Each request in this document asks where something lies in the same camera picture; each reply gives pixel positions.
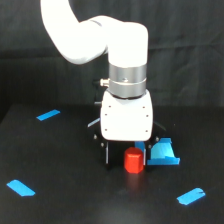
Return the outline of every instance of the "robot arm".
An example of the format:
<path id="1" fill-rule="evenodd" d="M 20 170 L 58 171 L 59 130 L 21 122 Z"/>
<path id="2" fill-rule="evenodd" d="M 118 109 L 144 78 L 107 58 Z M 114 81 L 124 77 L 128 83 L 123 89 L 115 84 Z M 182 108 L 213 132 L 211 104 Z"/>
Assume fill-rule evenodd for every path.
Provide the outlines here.
<path id="1" fill-rule="evenodd" d="M 107 44 L 95 22 L 79 22 L 68 0 L 41 0 L 44 26 L 58 51 L 69 62 L 84 64 L 100 56 Z"/>
<path id="2" fill-rule="evenodd" d="M 53 43 L 69 62 L 84 64 L 108 53 L 108 89 L 101 108 L 104 138 L 149 139 L 153 115 L 146 90 L 147 29 L 107 16 L 79 22 L 68 0 L 41 0 L 41 13 Z"/>
<path id="3" fill-rule="evenodd" d="M 84 64 L 107 51 L 117 67 L 147 63 L 148 32 L 141 24 L 107 16 L 79 22 L 68 0 L 41 0 L 41 14 L 56 48 L 71 63 Z"/>

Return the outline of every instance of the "blue tape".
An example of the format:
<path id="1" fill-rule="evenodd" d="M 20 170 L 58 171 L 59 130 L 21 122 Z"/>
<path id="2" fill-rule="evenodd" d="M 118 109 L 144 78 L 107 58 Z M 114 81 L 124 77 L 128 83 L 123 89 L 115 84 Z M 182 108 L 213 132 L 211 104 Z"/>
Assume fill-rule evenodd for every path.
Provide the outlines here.
<path id="1" fill-rule="evenodd" d="M 179 165 L 180 158 L 165 157 L 165 159 L 150 159 L 147 160 L 147 165 Z"/>
<path id="2" fill-rule="evenodd" d="M 171 138 L 161 138 L 158 143 L 172 143 Z"/>
<path id="3" fill-rule="evenodd" d="M 145 150 L 145 143 L 144 142 L 135 142 L 135 148 L 141 149 L 143 152 Z"/>
<path id="4" fill-rule="evenodd" d="M 35 194 L 30 188 L 21 183 L 18 180 L 13 180 L 7 184 L 13 191 L 15 191 L 20 196 L 33 196 Z"/>
<path id="5" fill-rule="evenodd" d="M 188 205 L 201 197 L 204 197 L 205 193 L 201 188 L 195 188 L 192 191 L 183 194 L 182 196 L 178 197 L 177 200 L 180 204 Z"/>
<path id="6" fill-rule="evenodd" d="M 151 149 L 151 159 L 175 157 L 170 143 L 157 143 Z"/>
<path id="7" fill-rule="evenodd" d="M 49 117 L 52 117 L 52 116 L 54 116 L 56 114 L 59 114 L 59 113 L 60 113 L 60 111 L 58 111 L 58 110 L 52 110 L 52 111 L 50 111 L 50 112 L 48 112 L 46 114 L 42 114 L 42 115 L 38 116 L 37 119 L 40 120 L 40 121 L 43 121 L 43 120 L 45 120 L 45 119 L 47 119 Z"/>

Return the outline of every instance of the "black table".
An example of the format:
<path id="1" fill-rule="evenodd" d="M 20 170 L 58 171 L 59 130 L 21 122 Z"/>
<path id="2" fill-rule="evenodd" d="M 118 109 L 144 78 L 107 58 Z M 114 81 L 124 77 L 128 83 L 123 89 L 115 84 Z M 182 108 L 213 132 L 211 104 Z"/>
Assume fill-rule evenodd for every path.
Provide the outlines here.
<path id="1" fill-rule="evenodd" d="M 40 122 L 52 109 L 59 115 Z M 224 109 L 154 108 L 167 128 L 179 166 L 128 174 L 122 148 L 105 169 L 87 124 L 99 109 L 13 105 L 0 125 L 0 223 L 223 223 Z M 20 180 L 36 192 L 6 186 Z M 177 197 L 196 188 L 206 196 L 188 206 Z"/>

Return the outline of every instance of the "blue tape strip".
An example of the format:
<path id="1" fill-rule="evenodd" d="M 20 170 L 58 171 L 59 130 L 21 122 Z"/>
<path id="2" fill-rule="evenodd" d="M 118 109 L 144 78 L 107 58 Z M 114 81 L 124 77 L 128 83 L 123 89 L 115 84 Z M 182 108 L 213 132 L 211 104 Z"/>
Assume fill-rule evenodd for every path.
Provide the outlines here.
<path id="1" fill-rule="evenodd" d="M 30 188 L 21 183 L 18 180 L 13 180 L 7 184 L 13 191 L 15 191 L 20 196 L 33 196 L 35 194 Z"/>
<path id="2" fill-rule="evenodd" d="M 158 143 L 172 143 L 171 138 L 161 138 Z"/>
<path id="3" fill-rule="evenodd" d="M 175 157 L 170 143 L 157 143 L 151 149 L 151 159 Z"/>
<path id="4" fill-rule="evenodd" d="M 59 114 L 59 113 L 60 113 L 60 111 L 58 111 L 58 110 L 52 110 L 52 111 L 50 111 L 50 112 L 48 112 L 46 114 L 42 114 L 42 115 L 38 116 L 37 119 L 40 120 L 40 121 L 43 121 L 43 120 L 45 120 L 45 119 L 47 119 L 49 117 L 52 117 L 52 116 L 54 116 L 56 114 Z"/>
<path id="5" fill-rule="evenodd" d="M 135 148 L 141 149 L 143 152 L 145 150 L 145 143 L 144 142 L 135 142 Z"/>
<path id="6" fill-rule="evenodd" d="M 165 157 L 165 159 L 150 159 L 147 160 L 147 165 L 179 165 L 180 158 Z"/>
<path id="7" fill-rule="evenodd" d="M 205 193 L 201 188 L 195 188 L 192 191 L 183 194 L 182 196 L 178 197 L 177 200 L 180 204 L 188 205 L 201 197 L 204 197 Z"/>

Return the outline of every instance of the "red block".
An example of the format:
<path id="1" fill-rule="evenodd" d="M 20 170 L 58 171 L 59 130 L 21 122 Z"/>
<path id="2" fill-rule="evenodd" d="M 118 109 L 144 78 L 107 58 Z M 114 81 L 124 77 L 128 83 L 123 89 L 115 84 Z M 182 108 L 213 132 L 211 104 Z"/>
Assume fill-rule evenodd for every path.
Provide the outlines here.
<path id="1" fill-rule="evenodd" d="M 124 167 L 129 173 L 140 173 L 143 170 L 143 152 L 141 149 L 130 147 L 124 154 Z"/>

